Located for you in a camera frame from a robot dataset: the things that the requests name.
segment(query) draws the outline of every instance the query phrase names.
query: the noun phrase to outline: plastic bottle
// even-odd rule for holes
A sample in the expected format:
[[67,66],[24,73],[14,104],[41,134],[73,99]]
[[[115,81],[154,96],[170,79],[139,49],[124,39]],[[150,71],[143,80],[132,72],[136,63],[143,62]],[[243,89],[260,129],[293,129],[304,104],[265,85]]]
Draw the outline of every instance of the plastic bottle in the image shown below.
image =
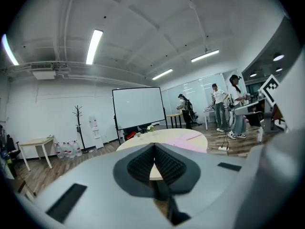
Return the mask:
[[70,145],[69,142],[67,142],[67,150],[69,153],[69,158],[74,158],[75,157],[75,152],[73,150],[73,147]]
[[56,143],[54,146],[55,146],[54,148],[55,148],[55,152],[56,152],[57,157],[58,158],[64,158],[65,154],[63,153],[62,149],[59,147],[59,144]]
[[67,144],[65,142],[62,145],[62,149],[63,149],[63,152],[65,154],[65,157],[69,157],[69,153],[68,153],[68,149],[67,149]]
[[82,156],[81,148],[76,141],[73,142],[73,149],[77,156]]

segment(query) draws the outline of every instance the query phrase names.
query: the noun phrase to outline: black coat rack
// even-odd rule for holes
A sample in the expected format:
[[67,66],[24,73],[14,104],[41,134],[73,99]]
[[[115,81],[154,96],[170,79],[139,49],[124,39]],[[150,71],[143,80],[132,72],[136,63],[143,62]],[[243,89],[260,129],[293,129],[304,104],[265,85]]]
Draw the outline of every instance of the black coat rack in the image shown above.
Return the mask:
[[88,150],[86,149],[86,146],[84,144],[84,140],[83,140],[82,134],[81,134],[81,124],[80,124],[80,116],[82,116],[81,112],[80,112],[81,107],[76,106],[75,108],[76,108],[76,113],[75,112],[72,112],[72,113],[75,114],[76,117],[77,117],[77,123],[78,124],[76,125],[76,130],[81,135],[81,142],[82,142],[82,145],[84,147],[84,149],[82,150],[82,153],[86,154],[86,153],[88,153]]

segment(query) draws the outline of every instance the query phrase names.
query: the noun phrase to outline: woman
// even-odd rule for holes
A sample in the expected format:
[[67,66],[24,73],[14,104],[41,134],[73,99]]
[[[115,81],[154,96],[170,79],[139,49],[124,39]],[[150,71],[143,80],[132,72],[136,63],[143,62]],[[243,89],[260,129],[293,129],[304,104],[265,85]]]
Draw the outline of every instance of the woman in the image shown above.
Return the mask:
[[[241,91],[237,87],[239,81],[239,77],[237,75],[232,75],[230,78],[231,83],[231,97],[234,101],[234,109],[244,105],[245,97],[241,95]],[[241,138],[245,139],[246,136],[243,134],[246,131],[246,122],[242,115],[234,114],[234,123],[231,128],[231,132],[228,133],[228,137],[231,139]]]
[[180,98],[180,105],[177,107],[177,109],[180,109],[180,113],[182,112],[183,119],[186,123],[186,129],[192,129],[190,112],[185,109],[185,104],[188,100],[182,94],[179,94],[178,98]]
[[223,90],[218,90],[216,83],[212,85],[214,90],[213,97],[215,99],[214,109],[217,121],[217,131],[224,132],[227,128],[227,120],[225,118],[224,100],[228,97],[228,94]]

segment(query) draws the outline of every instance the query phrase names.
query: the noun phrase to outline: round table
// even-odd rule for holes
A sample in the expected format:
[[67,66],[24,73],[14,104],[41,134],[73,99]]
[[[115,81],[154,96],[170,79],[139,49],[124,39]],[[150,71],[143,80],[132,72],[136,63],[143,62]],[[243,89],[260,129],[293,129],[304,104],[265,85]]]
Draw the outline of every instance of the round table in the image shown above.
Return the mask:
[[[189,129],[180,129],[180,128],[158,130],[158,131],[154,131],[153,133],[148,132],[145,134],[141,134],[140,137],[135,136],[127,140],[121,146],[118,147],[117,151],[138,145],[149,144],[149,143],[165,143],[168,140],[179,138],[183,135],[191,134],[194,132],[197,131],[189,130]],[[200,134],[201,134],[200,136],[192,138],[188,140],[188,142],[206,151],[208,148],[208,141],[206,140],[206,137],[202,133]],[[153,165],[150,174],[150,180],[163,180],[162,176],[160,175],[155,165]]]

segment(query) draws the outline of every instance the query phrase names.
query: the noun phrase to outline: electrical outlet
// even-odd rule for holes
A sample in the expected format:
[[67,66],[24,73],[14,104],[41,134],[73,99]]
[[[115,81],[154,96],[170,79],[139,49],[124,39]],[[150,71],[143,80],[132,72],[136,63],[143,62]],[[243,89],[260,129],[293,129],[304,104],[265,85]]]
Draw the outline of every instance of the electrical outlet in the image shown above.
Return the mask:
[[227,148],[226,148],[226,147],[219,147],[218,150],[227,151]]

